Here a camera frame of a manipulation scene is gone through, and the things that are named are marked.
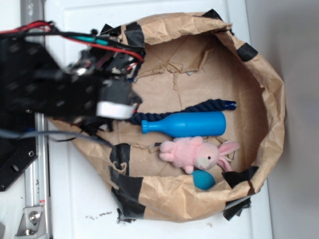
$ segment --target blue wire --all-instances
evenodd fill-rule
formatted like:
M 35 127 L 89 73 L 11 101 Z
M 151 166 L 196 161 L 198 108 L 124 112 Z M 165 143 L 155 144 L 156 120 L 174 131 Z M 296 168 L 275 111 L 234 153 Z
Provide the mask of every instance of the blue wire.
M 108 45 L 109 42 L 101 39 L 95 39 L 94 37 L 88 37 L 88 36 L 70 36 L 70 38 L 74 38 L 80 41 L 90 42 L 90 43 L 97 43 L 100 45 Z

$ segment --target pink plush bunny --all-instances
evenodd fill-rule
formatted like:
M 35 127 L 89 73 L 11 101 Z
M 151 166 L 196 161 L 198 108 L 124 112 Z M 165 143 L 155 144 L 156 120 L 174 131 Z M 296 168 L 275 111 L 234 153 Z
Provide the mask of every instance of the pink plush bunny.
M 194 171 L 194 166 L 206 170 L 215 164 L 229 172 L 232 168 L 225 155 L 238 150 L 239 147 L 239 143 L 228 141 L 218 148 L 212 143 L 204 142 L 200 136 L 175 138 L 173 142 L 161 143 L 159 157 L 177 168 L 183 168 L 187 174 Z

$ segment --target brown paper bag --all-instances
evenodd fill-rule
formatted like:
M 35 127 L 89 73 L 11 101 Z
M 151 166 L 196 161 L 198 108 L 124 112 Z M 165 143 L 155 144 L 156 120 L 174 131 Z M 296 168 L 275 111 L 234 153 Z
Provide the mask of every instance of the brown paper bag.
M 158 147 L 150 147 L 172 140 L 165 134 L 142 134 L 140 126 L 117 121 L 113 132 L 99 132 L 116 145 L 112 152 L 75 139 L 75 146 L 112 190 L 124 217 L 182 222 L 207 218 L 235 205 L 232 212 L 225 210 L 229 219 L 259 192 L 283 152 L 284 83 L 218 17 L 213 10 L 204 15 L 161 14 L 121 27 L 123 43 L 145 43 L 145 62 L 133 86 L 143 97 L 140 112 L 180 111 L 208 99 L 236 101 L 235 111 L 224 111 L 227 129 L 222 138 L 241 144 L 231 163 L 234 172 L 222 174 L 214 166 L 209 172 L 216 185 L 202 191 L 194 186 L 193 176 L 161 161 Z M 63 130 L 79 131 L 54 123 Z M 220 144 L 223 139 L 206 140 Z

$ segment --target blue plastic bottle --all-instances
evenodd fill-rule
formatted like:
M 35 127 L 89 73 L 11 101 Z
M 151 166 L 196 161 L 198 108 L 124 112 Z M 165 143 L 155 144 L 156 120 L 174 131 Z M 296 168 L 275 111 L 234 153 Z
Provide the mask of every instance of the blue plastic bottle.
M 142 133 L 159 131 L 172 137 L 218 136 L 225 133 L 226 119 L 222 112 L 172 114 L 160 121 L 142 121 Z

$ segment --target blue egg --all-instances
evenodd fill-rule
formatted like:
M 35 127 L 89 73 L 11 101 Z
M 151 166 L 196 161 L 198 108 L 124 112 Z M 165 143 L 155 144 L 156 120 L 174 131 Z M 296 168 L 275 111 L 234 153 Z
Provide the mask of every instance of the blue egg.
M 206 171 L 196 170 L 192 175 L 194 177 L 195 187 L 201 190 L 210 189 L 216 184 L 214 177 Z

